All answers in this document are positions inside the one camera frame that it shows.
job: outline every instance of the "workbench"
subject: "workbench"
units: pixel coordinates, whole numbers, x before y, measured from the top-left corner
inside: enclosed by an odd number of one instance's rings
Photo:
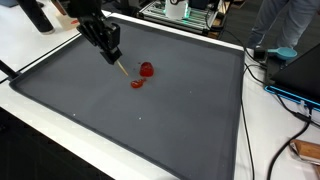
[[[237,45],[150,22],[119,14],[112,14],[111,16],[228,48],[242,50],[242,47]],[[0,7],[0,17],[1,19],[3,19],[2,17],[6,17],[6,20],[15,19],[15,23],[9,23],[8,21],[8,26],[4,26],[5,28],[0,30],[2,34],[7,34],[6,39],[0,39],[1,44],[7,44],[1,48],[0,57],[5,63],[8,63],[9,66],[14,68],[14,70],[25,67],[43,54],[55,49],[59,44],[78,34],[76,30],[62,31],[59,29],[59,25],[54,23],[55,20],[49,16],[54,27],[58,28],[56,28],[55,34],[42,36],[36,32],[32,24],[27,22],[26,18],[23,17],[22,10],[19,7],[13,9]],[[56,48],[38,61],[33,62],[31,66],[23,69],[21,72],[25,72],[60,48],[61,47]],[[245,62],[247,64],[253,63],[247,56]],[[257,68],[253,67],[252,72],[259,79],[262,79],[264,76],[264,72]],[[6,78],[5,75],[0,74],[0,79],[2,80],[4,78]],[[294,111],[299,110],[295,103],[287,100],[284,100],[284,102],[290,109]],[[288,138],[302,129],[304,123],[288,113],[276,97],[265,92],[262,85],[257,83],[249,73],[245,74],[243,81],[243,104],[253,153],[256,179],[264,180],[273,155]],[[0,106],[114,179],[176,179],[172,174],[149,161],[16,93],[9,87],[9,81],[4,81],[0,84]],[[320,121],[320,113],[313,112],[313,114],[313,119]],[[251,179],[252,177],[242,115],[240,117],[234,179],[242,180]],[[299,139],[320,143],[320,139],[318,138],[319,132],[319,129],[311,126]],[[313,167],[291,158],[288,149],[278,158],[272,177],[272,179],[292,180],[317,179]]]

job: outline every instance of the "red liquid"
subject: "red liquid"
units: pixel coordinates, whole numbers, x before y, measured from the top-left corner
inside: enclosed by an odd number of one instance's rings
[[[154,70],[153,66],[150,62],[144,62],[140,67],[140,75],[143,77],[151,77],[153,76]]]
[[[135,88],[135,89],[141,88],[141,87],[143,86],[143,83],[144,83],[145,81],[146,81],[145,78],[139,79],[139,80],[136,80],[136,81],[132,81],[132,82],[131,82],[131,87],[132,87],[132,88]]]

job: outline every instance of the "gray mat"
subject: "gray mat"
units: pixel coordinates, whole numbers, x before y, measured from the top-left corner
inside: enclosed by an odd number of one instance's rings
[[[11,87],[181,179],[233,179],[243,52],[110,20],[130,77],[79,37]],[[144,61],[154,77],[132,89]]]

